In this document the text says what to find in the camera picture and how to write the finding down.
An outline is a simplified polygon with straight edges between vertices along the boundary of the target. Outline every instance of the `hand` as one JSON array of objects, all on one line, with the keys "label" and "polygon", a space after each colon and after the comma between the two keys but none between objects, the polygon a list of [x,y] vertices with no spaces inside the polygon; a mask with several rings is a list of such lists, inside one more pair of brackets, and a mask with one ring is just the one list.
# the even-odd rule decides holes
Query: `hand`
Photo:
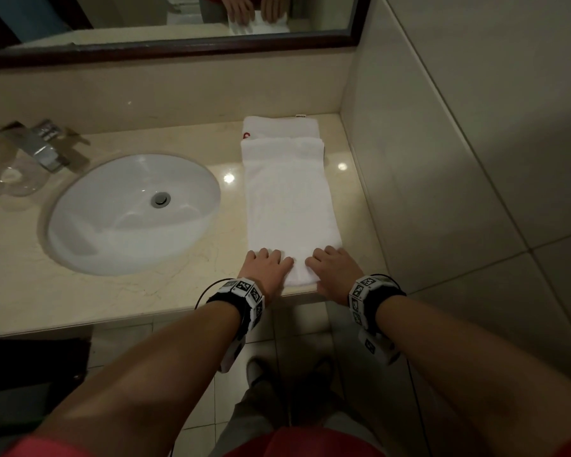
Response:
[{"label": "hand", "polygon": [[339,305],[349,305],[347,296],[353,283],[364,276],[364,271],[344,248],[336,250],[329,245],[325,250],[316,248],[305,264],[320,278],[317,292]]},{"label": "hand", "polygon": [[254,4],[249,0],[222,0],[231,22],[248,25],[256,17]]},{"label": "hand", "polygon": [[245,277],[256,282],[268,306],[281,291],[292,266],[294,259],[288,256],[282,260],[279,250],[274,250],[270,255],[266,248],[262,248],[258,253],[250,250],[245,255],[244,265],[237,277]]},{"label": "hand", "polygon": [[275,23],[290,9],[290,0],[262,0],[260,12],[268,23]]}]

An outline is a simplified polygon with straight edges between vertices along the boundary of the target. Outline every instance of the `folded towel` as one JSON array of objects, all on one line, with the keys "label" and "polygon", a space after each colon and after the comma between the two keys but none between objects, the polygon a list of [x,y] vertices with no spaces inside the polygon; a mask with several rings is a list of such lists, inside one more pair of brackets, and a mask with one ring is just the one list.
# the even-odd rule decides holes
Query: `folded towel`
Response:
[{"label": "folded towel", "polygon": [[248,25],[239,25],[237,22],[228,21],[228,28],[231,35],[262,35],[267,33],[288,33],[287,13],[281,16],[277,22],[268,23],[262,18],[260,11],[254,12],[254,20]]},{"label": "folded towel", "polygon": [[[248,246],[255,251],[281,250],[294,258],[286,286],[317,282],[305,259],[317,247],[342,246],[324,173],[323,141],[304,136],[318,136],[317,128],[314,119],[244,121],[244,134],[249,134],[241,141]],[[297,137],[285,137],[288,132]]]}]

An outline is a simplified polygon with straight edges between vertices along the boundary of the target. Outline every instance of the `chrome faucet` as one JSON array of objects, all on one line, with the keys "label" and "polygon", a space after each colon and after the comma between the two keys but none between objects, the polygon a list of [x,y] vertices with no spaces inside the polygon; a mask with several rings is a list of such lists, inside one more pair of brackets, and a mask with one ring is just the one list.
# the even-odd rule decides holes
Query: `chrome faucet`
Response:
[{"label": "chrome faucet", "polygon": [[69,164],[69,160],[49,144],[51,139],[62,135],[63,131],[48,119],[30,129],[20,122],[9,123],[0,129],[0,134],[51,173],[56,173]]}]

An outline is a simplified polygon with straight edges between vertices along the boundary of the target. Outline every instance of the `marble countertop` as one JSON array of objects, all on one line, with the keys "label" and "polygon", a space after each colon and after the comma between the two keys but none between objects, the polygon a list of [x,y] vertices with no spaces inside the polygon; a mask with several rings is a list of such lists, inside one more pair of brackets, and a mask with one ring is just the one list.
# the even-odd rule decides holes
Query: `marble countertop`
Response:
[{"label": "marble countertop", "polygon": [[[385,272],[340,116],[313,118],[326,145],[326,177],[343,246],[365,271]],[[181,256],[137,274],[81,274],[44,252],[43,217],[80,174],[64,169],[30,197],[0,196],[0,335],[189,309],[212,282],[236,276],[247,251],[241,128],[242,122],[212,123],[79,138],[74,148],[90,159],[87,169],[123,155],[167,153],[205,165],[220,183],[220,209],[205,235]],[[228,173],[231,183],[224,181]],[[321,301],[315,286],[286,288],[276,305],[312,301]]]}]

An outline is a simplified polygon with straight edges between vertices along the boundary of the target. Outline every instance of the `bathroom sink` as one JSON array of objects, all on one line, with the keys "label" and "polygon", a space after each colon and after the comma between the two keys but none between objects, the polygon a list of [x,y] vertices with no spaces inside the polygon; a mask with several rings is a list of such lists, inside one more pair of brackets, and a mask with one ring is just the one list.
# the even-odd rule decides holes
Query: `bathroom sink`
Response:
[{"label": "bathroom sink", "polygon": [[220,205],[206,168],[171,155],[130,155],[95,168],[57,200],[50,253],[95,275],[132,274],[183,253]]}]

